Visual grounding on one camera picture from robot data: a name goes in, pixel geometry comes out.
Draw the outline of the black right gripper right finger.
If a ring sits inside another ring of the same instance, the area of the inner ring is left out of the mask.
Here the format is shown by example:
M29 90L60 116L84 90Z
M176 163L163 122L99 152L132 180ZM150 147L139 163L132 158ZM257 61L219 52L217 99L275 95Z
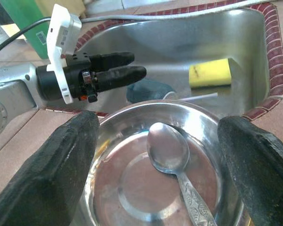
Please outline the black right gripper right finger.
M283 226L283 142L240 116L217 126L221 151L256 226Z

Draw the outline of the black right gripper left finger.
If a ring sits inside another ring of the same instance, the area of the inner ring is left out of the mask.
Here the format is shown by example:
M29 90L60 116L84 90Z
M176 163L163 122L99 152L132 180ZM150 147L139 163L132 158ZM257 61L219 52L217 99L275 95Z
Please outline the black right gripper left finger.
M99 119L81 111L59 126L0 193L0 226L67 226L94 158Z

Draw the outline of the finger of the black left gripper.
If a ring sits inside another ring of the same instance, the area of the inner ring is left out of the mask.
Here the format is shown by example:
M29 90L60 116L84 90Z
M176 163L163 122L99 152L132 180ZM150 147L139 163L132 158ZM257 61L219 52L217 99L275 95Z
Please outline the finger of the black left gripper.
M143 66L121 66L96 73L96 92L128 86L142 80L147 74Z
M126 66L135 59L134 53L116 52L104 55L89 56L91 62L91 70L95 72L107 71L112 68Z

